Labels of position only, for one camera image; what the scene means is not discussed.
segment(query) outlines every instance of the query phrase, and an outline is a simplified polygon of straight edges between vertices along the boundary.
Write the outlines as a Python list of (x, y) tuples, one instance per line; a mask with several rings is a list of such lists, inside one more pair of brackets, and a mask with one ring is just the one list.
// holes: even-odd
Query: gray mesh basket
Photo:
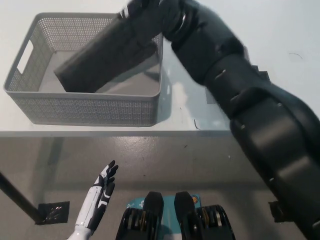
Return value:
[[(35, 17), (4, 84), (4, 90), (33, 123), (144, 127), (156, 123), (161, 35), (153, 39), (158, 45), (154, 63), (144, 62), (144, 66), (122, 74), (98, 93), (67, 93), (53, 73), (114, 17), (108, 13), (41, 13)], [(33, 50), (20, 73), (17, 67), (29, 41)]]

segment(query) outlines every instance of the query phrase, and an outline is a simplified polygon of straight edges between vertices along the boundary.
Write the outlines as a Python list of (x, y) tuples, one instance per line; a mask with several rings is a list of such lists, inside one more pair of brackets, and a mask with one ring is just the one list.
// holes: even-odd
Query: white table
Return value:
[[(0, 84), (34, 16), (41, 12), (118, 12), (127, 0), (0, 0)], [(274, 84), (304, 100), (320, 116), (318, 0), (200, 0), (215, 10), (248, 48), (251, 63)], [(170, 44), (163, 68), (171, 85), (171, 107), (159, 102), (152, 127), (35, 125), (0, 89), (0, 137), (216, 136), (229, 134), (228, 119), (206, 90), (193, 82)]]

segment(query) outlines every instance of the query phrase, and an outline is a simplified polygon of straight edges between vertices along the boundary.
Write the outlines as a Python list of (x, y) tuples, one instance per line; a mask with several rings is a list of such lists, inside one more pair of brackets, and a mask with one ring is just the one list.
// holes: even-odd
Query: teal object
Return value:
[[(192, 194), (193, 202), (196, 208), (201, 207), (200, 196)], [(163, 215), (161, 220), (161, 229), (158, 234), (159, 240), (180, 240), (181, 230), (176, 217), (175, 196), (164, 196)], [(145, 198), (139, 197), (127, 204), (127, 208), (142, 209), (144, 207)]]

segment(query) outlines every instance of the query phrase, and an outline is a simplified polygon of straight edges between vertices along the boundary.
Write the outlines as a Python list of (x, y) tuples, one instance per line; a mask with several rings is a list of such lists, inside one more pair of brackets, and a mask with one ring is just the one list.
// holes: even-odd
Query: basket handle hole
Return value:
[(20, 61), (19, 61), (19, 64), (18, 66), (16, 67), (19, 72), (21, 74), (24, 73), (25, 71), (25, 68), (27, 66), (27, 63), (28, 63), (28, 60), (31, 56), (31, 53), (32, 51), (34, 50), (34, 45), (32, 44), (32, 42), (29, 40), (28, 44), (26, 45), (25, 49), (24, 49), (24, 52), (22, 54), (22, 57), (20, 58)]

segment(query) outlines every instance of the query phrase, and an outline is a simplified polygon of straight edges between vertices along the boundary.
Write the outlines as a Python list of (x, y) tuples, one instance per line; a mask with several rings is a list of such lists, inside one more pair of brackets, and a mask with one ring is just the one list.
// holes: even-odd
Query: black robotic arm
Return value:
[(133, 0), (121, 17), (138, 39), (162, 32), (172, 42), (190, 76), (230, 119), (235, 139), (279, 200), (278, 210), (308, 239), (320, 239), (320, 121), (313, 111), (264, 79), (224, 22), (194, 0)]

